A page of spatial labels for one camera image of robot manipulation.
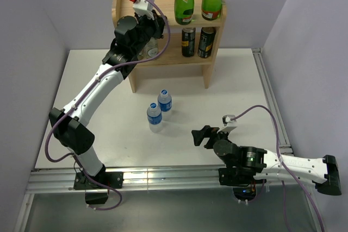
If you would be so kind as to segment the green glass bottle front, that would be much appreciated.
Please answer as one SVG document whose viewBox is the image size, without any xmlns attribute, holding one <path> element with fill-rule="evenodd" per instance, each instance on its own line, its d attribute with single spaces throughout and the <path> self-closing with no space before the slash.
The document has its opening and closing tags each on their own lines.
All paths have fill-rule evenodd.
<svg viewBox="0 0 348 232">
<path fill-rule="evenodd" d="M 178 24 L 187 25 L 192 20 L 194 13 L 194 0 L 175 0 L 174 14 Z"/>
</svg>

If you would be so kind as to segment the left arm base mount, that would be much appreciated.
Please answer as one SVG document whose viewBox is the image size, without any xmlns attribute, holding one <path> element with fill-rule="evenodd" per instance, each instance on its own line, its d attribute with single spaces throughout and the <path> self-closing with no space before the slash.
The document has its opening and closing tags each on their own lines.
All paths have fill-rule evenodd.
<svg viewBox="0 0 348 232">
<path fill-rule="evenodd" d="M 103 205 L 107 202 L 111 189 L 121 189 L 123 172 L 105 172 L 100 180 L 91 181 L 83 172 L 77 172 L 74 191 L 85 191 L 85 202 L 89 205 Z"/>
</svg>

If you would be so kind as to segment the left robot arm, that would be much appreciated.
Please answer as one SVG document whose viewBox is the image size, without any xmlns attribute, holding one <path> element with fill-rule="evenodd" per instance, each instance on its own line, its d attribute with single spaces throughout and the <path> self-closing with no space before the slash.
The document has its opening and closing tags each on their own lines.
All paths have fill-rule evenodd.
<svg viewBox="0 0 348 232">
<path fill-rule="evenodd" d="M 94 77 L 82 91 L 62 109 L 49 112 L 54 136 L 73 156 L 86 174 L 86 182 L 93 188 L 107 183 L 105 165 L 99 160 L 93 143 L 94 134 L 87 128 L 93 114 L 110 92 L 122 83 L 139 63 L 138 55 L 150 39 L 163 38 L 167 18 L 151 12 L 147 15 L 124 16 L 117 22 L 110 50 Z"/>
</svg>

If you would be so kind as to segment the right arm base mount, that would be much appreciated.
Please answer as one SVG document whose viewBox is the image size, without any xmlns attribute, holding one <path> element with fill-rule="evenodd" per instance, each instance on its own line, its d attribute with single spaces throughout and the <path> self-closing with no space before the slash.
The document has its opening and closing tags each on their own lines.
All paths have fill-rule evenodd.
<svg viewBox="0 0 348 232">
<path fill-rule="evenodd" d="M 252 170 L 225 167 L 219 168 L 218 173 L 220 185 L 232 187 L 238 204 L 243 203 L 246 206 L 260 196 L 266 183 L 265 179 L 256 180 L 256 172 Z"/>
</svg>

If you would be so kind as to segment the water bottle blue label front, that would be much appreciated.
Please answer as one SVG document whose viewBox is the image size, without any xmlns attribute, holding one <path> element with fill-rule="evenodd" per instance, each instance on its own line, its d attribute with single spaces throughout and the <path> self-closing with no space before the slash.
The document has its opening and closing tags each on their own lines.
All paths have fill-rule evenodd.
<svg viewBox="0 0 348 232">
<path fill-rule="evenodd" d="M 161 109 L 156 103 L 151 103 L 147 109 L 147 119 L 149 128 L 153 133 L 158 133 L 162 130 L 162 114 Z"/>
</svg>

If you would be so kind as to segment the water bottle blue label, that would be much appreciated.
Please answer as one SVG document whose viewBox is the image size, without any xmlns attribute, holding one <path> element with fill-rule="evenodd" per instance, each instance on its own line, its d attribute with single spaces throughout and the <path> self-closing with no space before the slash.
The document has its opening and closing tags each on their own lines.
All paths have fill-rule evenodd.
<svg viewBox="0 0 348 232">
<path fill-rule="evenodd" d="M 168 90 L 161 90 L 160 94 L 158 95 L 157 101 L 158 106 L 161 109 L 163 121 L 169 120 L 172 113 L 172 97 L 169 94 Z"/>
<path fill-rule="evenodd" d="M 161 109 L 156 103 L 151 103 L 147 109 L 147 119 L 149 128 L 153 133 L 158 133 L 162 130 L 162 114 Z"/>
</svg>

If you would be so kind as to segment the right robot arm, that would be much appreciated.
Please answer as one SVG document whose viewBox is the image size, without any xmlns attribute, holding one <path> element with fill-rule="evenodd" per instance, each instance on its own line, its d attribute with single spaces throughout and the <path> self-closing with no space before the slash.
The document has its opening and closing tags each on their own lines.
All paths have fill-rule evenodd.
<svg viewBox="0 0 348 232">
<path fill-rule="evenodd" d="M 324 195 L 340 196 L 341 184 L 337 160 L 332 155 L 310 159 L 276 153 L 257 147 L 238 146 L 228 139 L 228 132 L 204 126 L 192 130 L 194 145 L 214 151 L 225 164 L 219 169 L 219 182 L 224 186 L 244 187 L 251 184 L 298 179 L 314 185 Z"/>
</svg>

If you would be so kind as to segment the dark beverage can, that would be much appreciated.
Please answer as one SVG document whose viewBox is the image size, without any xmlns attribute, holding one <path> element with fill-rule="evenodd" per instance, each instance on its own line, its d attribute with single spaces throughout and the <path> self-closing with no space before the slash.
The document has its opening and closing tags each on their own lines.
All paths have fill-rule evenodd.
<svg viewBox="0 0 348 232">
<path fill-rule="evenodd" d="M 200 58 L 207 58 L 211 55 L 214 38 L 215 38 L 214 27 L 204 27 L 201 29 L 200 41 L 198 44 L 198 51 L 197 51 L 197 55 Z"/>
<path fill-rule="evenodd" d="M 182 55 L 192 57 L 195 53 L 196 28 L 182 29 Z"/>
</svg>

